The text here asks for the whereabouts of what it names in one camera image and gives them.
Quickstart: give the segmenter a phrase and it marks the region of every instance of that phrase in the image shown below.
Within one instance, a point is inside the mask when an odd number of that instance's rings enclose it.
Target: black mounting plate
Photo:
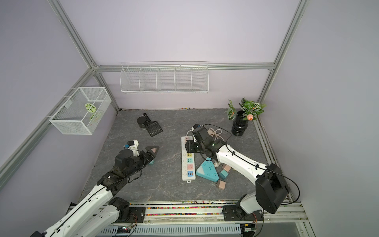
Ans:
[[[230,206],[230,205],[222,207],[222,212],[224,213],[224,221],[254,221],[255,217],[254,217],[253,213],[257,217],[257,221],[263,220],[263,214],[262,213],[259,214],[259,212],[261,212],[259,210],[255,211],[251,214],[247,214],[242,218],[239,218],[239,217],[237,217],[237,215],[235,213],[235,208],[236,208],[236,206]]]
[[[132,214],[137,216],[137,223],[142,223],[143,219],[145,218],[146,207],[129,206],[129,209],[130,209],[130,217],[126,220],[122,220],[122,223],[133,223],[133,222],[135,222],[134,216]]]

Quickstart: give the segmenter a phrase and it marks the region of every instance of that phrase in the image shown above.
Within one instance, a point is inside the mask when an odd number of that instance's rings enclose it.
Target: cat litter scoop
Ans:
[[[158,133],[163,132],[161,126],[159,125],[157,121],[152,122],[146,113],[144,113],[143,116],[145,116],[146,118],[145,128],[151,137],[155,136]]]

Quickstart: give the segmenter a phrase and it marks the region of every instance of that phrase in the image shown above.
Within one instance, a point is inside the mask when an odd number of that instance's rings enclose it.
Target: pink flower bud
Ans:
[[[253,118],[254,118],[254,116],[253,116],[252,114],[248,114],[246,117],[247,117],[247,119],[250,120],[250,121],[253,120]]]

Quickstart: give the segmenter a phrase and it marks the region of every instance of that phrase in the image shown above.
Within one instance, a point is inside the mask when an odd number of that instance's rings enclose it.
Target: white wire basket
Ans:
[[[208,93],[208,66],[123,66],[121,91],[138,93]]]
[[[63,134],[92,135],[110,103],[104,87],[78,87],[50,122]]]

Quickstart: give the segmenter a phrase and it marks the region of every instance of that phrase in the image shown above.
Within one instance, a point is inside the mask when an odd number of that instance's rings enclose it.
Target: artificial plant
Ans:
[[[228,119],[233,120],[236,117],[237,111],[234,108],[232,101],[229,100],[229,109],[228,109]],[[244,111],[241,119],[243,120],[255,120],[257,119],[257,115],[260,115],[264,112],[263,108],[266,106],[265,104],[255,103],[252,100],[247,100],[245,98],[241,99],[241,110]]]

